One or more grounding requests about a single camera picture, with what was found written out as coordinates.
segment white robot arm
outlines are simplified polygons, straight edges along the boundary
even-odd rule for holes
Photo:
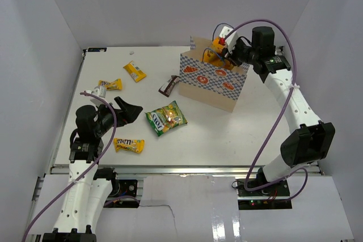
[[[253,65],[254,71],[260,75],[280,107],[283,107],[292,87],[293,73],[287,59],[276,55],[273,29],[254,28],[250,45],[246,45],[236,32],[224,40],[232,30],[224,27],[220,33],[220,38],[227,45],[222,56],[235,66],[242,63]],[[281,154],[259,169],[256,179],[258,185],[288,176],[297,168],[327,156],[335,128],[331,123],[322,122],[313,112],[298,86],[294,86],[284,114],[290,136],[281,144]]]
[[[105,100],[105,87],[97,86],[86,92]],[[77,128],[70,137],[68,184],[75,184],[66,192],[53,232],[45,233],[43,242],[96,242],[96,224],[104,203],[109,195],[119,192],[116,172],[112,168],[98,169],[95,164],[78,179],[100,156],[102,136],[114,125],[110,109],[94,98],[91,101],[97,109],[92,105],[77,109]],[[142,107],[128,104],[120,97],[116,97],[115,102],[120,109],[114,109],[111,103],[109,106],[116,114],[117,127],[134,122],[142,111]]]

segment white table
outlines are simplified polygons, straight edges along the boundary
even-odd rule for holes
[[[113,145],[100,161],[100,165],[128,166],[248,166],[268,134],[280,111],[275,98],[251,68],[233,113],[180,96],[178,86],[169,98],[158,92],[170,75],[179,74],[180,53],[187,46],[107,48],[106,52],[88,52],[70,106],[54,165],[69,163],[69,137],[76,128],[75,111],[91,104],[79,95],[93,89],[98,80],[121,78],[122,91],[108,91],[107,100],[120,96],[126,102],[140,105],[145,112],[163,107],[176,100],[188,125],[157,137],[144,113],[133,124],[118,128],[117,138],[144,139],[141,154],[121,151]],[[147,77],[136,83],[123,69],[134,60]],[[106,144],[111,135],[104,137]],[[258,165],[269,163],[280,153],[280,144],[289,135],[286,119],[282,119],[263,152]]]

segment white panel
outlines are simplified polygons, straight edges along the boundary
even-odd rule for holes
[[[237,216],[232,210],[237,205],[237,200],[234,200],[235,192],[233,195],[230,194],[230,179],[232,178],[148,177],[143,189],[143,199],[147,202],[141,205],[170,205],[175,218],[168,206],[103,209],[96,229],[97,238],[107,242],[120,241],[120,237],[128,242],[176,241],[176,227],[179,241],[204,241],[213,236],[210,219],[214,213],[220,216],[220,220],[224,220],[227,234],[225,240],[216,241],[240,241],[236,236],[228,236],[231,232],[237,233],[239,230],[237,223],[233,226],[230,224],[232,216]],[[303,179],[289,178],[292,193],[300,188]],[[62,190],[66,181],[66,175],[47,175],[36,211]],[[218,203],[215,205],[216,209],[206,212],[211,203]],[[240,211],[242,241],[333,242],[353,238],[331,177],[309,177],[305,190],[298,198],[292,200],[292,204],[292,210]],[[31,233],[52,230],[61,206],[60,199],[40,217]],[[187,233],[192,234],[190,239],[185,239],[188,238]]]
[[[291,194],[304,177],[288,179]],[[240,211],[246,242],[339,242],[353,239],[332,177],[309,177],[291,210]]]
[[[82,48],[185,45],[220,22],[268,18],[291,33],[308,0],[56,0]],[[246,27],[241,35],[251,35]]]
[[[181,96],[178,93],[179,86],[175,87],[170,97],[163,96],[158,89],[170,75],[178,75],[180,53],[188,49],[186,46],[148,46],[88,52],[55,164],[69,164],[69,137],[76,128],[75,112],[79,107],[90,104],[89,98],[79,93],[92,89],[99,80],[121,78],[123,90],[107,92],[109,102],[114,97],[121,96],[128,103],[142,106],[144,112],[151,112],[176,100],[189,123],[157,137],[145,114],[141,113],[134,123],[118,128],[116,138],[144,139],[143,152],[116,153],[112,145],[100,164],[250,165],[281,108],[252,68],[248,71],[246,84],[233,113]],[[147,74],[138,83],[123,69],[132,60]],[[280,153],[281,143],[288,135],[289,128],[283,118],[258,161],[259,165],[269,163]],[[105,144],[110,136],[111,130],[103,137]]]
[[[332,174],[354,238],[363,241],[363,0],[310,0],[292,34],[298,83],[336,134],[322,168]]]
[[[0,0],[0,241],[20,241],[81,50],[54,0]]]

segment purple cable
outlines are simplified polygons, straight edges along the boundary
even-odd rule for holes
[[[94,167],[99,160],[103,157],[103,155],[106,153],[106,151],[108,150],[108,148],[110,147],[110,145],[112,144],[112,140],[115,136],[115,132],[116,132],[116,128],[117,128],[117,117],[116,117],[116,113],[113,110],[113,108],[108,104],[107,101],[99,98],[98,96],[95,96],[93,94],[88,94],[86,92],[81,92],[81,95],[84,96],[91,96],[94,97],[95,99],[98,99],[99,101],[101,101],[103,104],[105,104],[107,106],[107,108],[111,111],[112,115],[113,115],[113,131],[111,134],[111,138],[108,141],[106,147],[104,148],[104,150],[102,151],[102,153],[100,154],[100,156],[98,156],[98,158],[85,170],[83,171],[83,173],[81,173],[73,182],[71,182],[65,189],[63,189],[58,195],[55,196],[54,199],[52,199],[43,209],[41,209],[41,211],[33,218],[33,220],[30,222],[30,224],[28,225],[28,227],[26,228],[23,238],[22,238],[22,242],[25,242],[27,235],[30,231],[30,229],[33,227],[34,223],[40,218],[40,216],[49,208],[51,207],[51,205],[53,203],[55,203],[60,197],[62,197],[74,184],[75,182],[79,181],[85,174],[87,174],[92,167]]]
[[[227,40],[227,38],[229,37],[229,36],[231,36],[232,35],[232,33],[234,33],[236,30],[238,30],[239,28],[241,28],[242,26],[245,26],[245,25],[247,25],[247,24],[251,24],[251,23],[255,23],[255,22],[266,22],[266,23],[270,23],[270,24],[272,24],[272,25],[274,25],[276,28],[278,28],[278,30],[280,30],[281,31],[281,33],[282,33],[282,35],[284,35],[284,38],[286,39],[286,42],[288,43],[288,45],[289,45],[289,48],[290,48],[290,51],[291,51],[291,55],[292,55],[292,60],[293,60],[293,77],[292,77],[292,85],[295,85],[295,82],[296,82],[296,75],[297,75],[297,65],[296,65],[296,58],[295,58],[295,52],[294,52],[294,49],[293,49],[293,46],[292,46],[292,44],[291,44],[291,41],[290,41],[290,39],[289,39],[289,36],[286,34],[286,32],[278,25],[278,24],[276,24],[275,22],[273,22],[273,21],[271,21],[271,20],[268,20],[268,19],[254,19],[254,20],[250,20],[250,21],[247,21],[247,22],[244,22],[244,23],[242,23],[242,24],[240,24],[240,25],[238,25],[236,28],[234,28],[230,33],[228,33],[227,35],[226,35],[226,37],[225,37],[225,40]],[[276,127],[277,127],[277,125],[278,125],[278,123],[280,122],[280,120],[282,119],[282,117],[283,117],[283,115],[284,115],[284,113],[285,113],[285,110],[286,110],[286,108],[287,108],[287,106],[288,106],[288,104],[289,104],[289,101],[290,101],[290,99],[291,99],[291,96],[292,96],[292,94],[293,94],[293,91],[294,91],[294,88],[293,87],[291,87],[290,88],[290,91],[289,91],[289,94],[288,94],[288,96],[287,96],[287,98],[286,98],[286,101],[285,101],[285,103],[284,103],[284,105],[282,106],[282,108],[281,108],[281,112],[280,112],[280,114],[278,115],[278,117],[277,117],[277,119],[276,119],[276,121],[275,121],[275,123],[273,124],[273,126],[272,126],[272,128],[271,128],[271,130],[269,131],[269,133],[268,133],[268,135],[267,135],[267,137],[266,137],[266,139],[265,139],[265,141],[263,142],[263,144],[261,145],[261,148],[260,148],[260,150],[257,152],[257,154],[256,154],[256,157],[254,158],[254,160],[253,160],[253,162],[252,162],[252,164],[251,164],[251,167],[250,167],[250,169],[248,170],[248,172],[247,172],[247,176],[246,176],[246,180],[245,180],[245,182],[244,182],[244,189],[246,190],[246,191],[256,191],[256,190],[260,190],[260,189],[263,189],[263,188],[265,188],[265,187],[268,187],[268,186],[270,186],[270,185],[272,185],[272,184],[277,184],[278,182],[280,182],[280,181],[282,181],[282,180],[285,180],[285,179],[287,179],[287,177],[282,177],[282,178],[280,178],[280,179],[277,179],[277,180],[275,180],[275,181],[271,181],[271,182],[269,182],[269,183],[267,183],[267,184],[264,184],[264,185],[261,185],[261,186],[257,186],[257,187],[255,187],[255,188],[249,188],[249,187],[247,187],[247,184],[248,184],[248,180],[250,179],[250,176],[251,176],[251,174],[252,174],[252,170],[253,170],[253,168],[256,166],[256,163],[257,163],[257,160],[260,158],[260,156],[261,156],[261,154],[262,154],[262,152],[263,152],[263,150],[264,150],[264,148],[265,148],[265,146],[267,145],[267,143],[268,143],[268,141],[270,140],[270,138],[271,138],[271,136],[272,136],[272,134],[273,134],[273,132],[275,131],[275,129],[276,129]],[[305,182],[304,182],[304,185],[303,185],[303,187],[302,187],[302,189],[297,193],[297,194],[295,194],[294,196],[292,196],[290,199],[293,199],[293,198],[295,198],[296,196],[298,196],[299,194],[300,194],[300,192],[303,190],[303,188],[305,187],[305,184],[306,184],[306,182],[307,182],[307,170],[305,169],[305,168],[299,168],[299,169],[297,169],[297,170],[300,170],[300,169],[303,169],[305,172],[306,172],[306,175],[305,175]]]
[[[298,171],[298,170],[304,170],[305,171],[305,180],[304,180],[304,183],[302,184],[302,186],[301,186],[301,188],[300,188],[300,190],[295,194],[295,195],[293,195],[292,197],[289,197],[289,198],[287,198],[287,199],[282,199],[282,200],[277,200],[276,202],[284,202],[284,201],[291,201],[293,198],[296,198],[303,190],[304,190],[304,188],[305,188],[305,185],[306,185],[306,183],[307,183],[307,177],[308,177],[308,173],[307,173],[307,170],[306,170],[306,168],[305,167],[301,167],[301,168],[299,168],[299,169],[296,169],[294,172],[292,172],[290,175],[289,175],[289,177],[293,174],[293,173],[295,173],[296,171]]]
[[[139,204],[140,204],[140,201],[139,201],[136,197],[133,197],[133,196],[119,196],[119,197],[117,197],[117,198],[114,198],[114,199],[112,199],[112,200],[110,200],[110,201],[106,202],[106,203],[104,204],[104,206],[103,206],[103,207],[106,207],[107,205],[111,204],[111,203],[112,203],[112,202],[114,202],[114,201],[119,201],[119,200],[121,200],[121,199],[126,199],[126,198],[133,199],[134,201],[136,201],[137,203],[139,203]]]

